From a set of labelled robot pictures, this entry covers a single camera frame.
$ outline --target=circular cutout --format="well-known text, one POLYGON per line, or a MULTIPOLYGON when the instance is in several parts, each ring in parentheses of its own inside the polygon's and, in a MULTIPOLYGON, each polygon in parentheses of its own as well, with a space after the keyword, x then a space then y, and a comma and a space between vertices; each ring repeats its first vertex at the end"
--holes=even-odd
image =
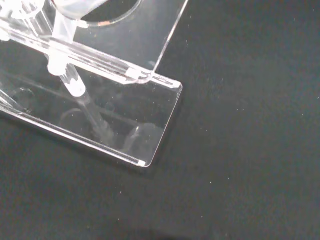
MULTIPOLYGON (((78 27, 104 27, 120 22, 130 16, 140 5, 142 0, 106 0, 101 6, 85 15, 78 21, 78 27)), ((57 1, 51 0, 56 10, 66 18, 74 19, 76 13, 70 13, 70 6, 59 6, 57 1)))
POLYGON ((19 104, 25 111, 25 113, 30 114, 36 103, 35 94, 28 88, 19 88, 12 93, 12 99, 19 104))

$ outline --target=black surface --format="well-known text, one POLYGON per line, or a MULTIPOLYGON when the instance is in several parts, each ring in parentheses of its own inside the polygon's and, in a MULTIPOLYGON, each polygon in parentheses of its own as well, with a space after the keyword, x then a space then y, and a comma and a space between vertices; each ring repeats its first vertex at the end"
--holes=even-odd
POLYGON ((315 0, 191 0, 143 172, 2 119, 0 239, 320 239, 319 28, 315 0))

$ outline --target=white plastic fitting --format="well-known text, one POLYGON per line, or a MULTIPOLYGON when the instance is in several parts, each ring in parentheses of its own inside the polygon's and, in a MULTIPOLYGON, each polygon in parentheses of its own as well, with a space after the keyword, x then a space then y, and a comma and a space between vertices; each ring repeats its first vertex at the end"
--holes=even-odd
MULTIPOLYGON (((72 43, 78 27, 78 21, 108 0, 54 0, 57 8, 53 38, 72 43)), ((68 56, 61 54, 57 49, 49 50, 48 71, 54 76, 66 74, 68 56)))

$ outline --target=clear acrylic stand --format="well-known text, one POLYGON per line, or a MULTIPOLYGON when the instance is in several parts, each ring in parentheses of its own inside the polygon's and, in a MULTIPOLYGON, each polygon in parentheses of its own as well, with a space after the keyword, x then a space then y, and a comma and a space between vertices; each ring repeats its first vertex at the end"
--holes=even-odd
POLYGON ((188 0, 0 0, 0 111, 148 167, 182 92, 155 73, 188 0))

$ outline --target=acrylic holder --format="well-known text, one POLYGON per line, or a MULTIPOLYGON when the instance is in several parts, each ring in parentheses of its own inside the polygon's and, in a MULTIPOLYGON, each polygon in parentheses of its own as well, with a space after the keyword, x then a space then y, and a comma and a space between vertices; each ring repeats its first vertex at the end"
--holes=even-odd
POLYGON ((188 0, 0 0, 0 111, 139 167, 182 92, 156 69, 188 0))

